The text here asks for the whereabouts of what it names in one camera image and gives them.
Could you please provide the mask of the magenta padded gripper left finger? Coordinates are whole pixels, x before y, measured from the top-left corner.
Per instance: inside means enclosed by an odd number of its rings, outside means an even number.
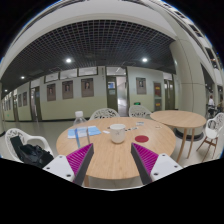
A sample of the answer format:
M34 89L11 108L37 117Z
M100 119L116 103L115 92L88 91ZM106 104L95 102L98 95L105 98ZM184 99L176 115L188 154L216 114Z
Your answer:
M67 156L58 155L44 170L81 186L93 154L94 146L89 144Z

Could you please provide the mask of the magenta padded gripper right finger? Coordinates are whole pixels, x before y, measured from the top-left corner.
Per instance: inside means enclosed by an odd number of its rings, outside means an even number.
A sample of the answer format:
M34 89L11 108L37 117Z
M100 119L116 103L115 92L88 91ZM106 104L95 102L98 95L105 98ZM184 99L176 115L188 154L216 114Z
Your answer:
M182 169L166 153L156 154L136 143L131 144L131 154L143 185L147 185Z

